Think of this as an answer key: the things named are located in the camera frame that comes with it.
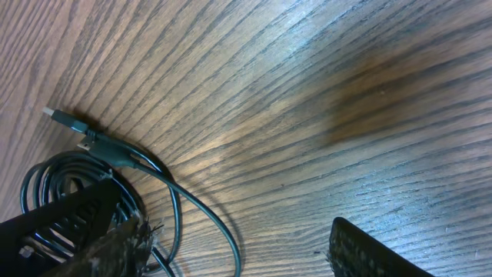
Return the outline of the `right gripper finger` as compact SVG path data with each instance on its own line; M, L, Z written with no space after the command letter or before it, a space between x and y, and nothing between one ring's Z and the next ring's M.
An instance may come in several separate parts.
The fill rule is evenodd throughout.
M342 217L332 222L327 261L336 277L432 277Z

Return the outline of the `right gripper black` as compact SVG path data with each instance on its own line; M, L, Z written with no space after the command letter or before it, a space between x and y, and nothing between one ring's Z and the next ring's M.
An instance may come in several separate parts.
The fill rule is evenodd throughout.
M142 277L159 227L133 216L107 233L120 198L106 180L3 222L1 275Z

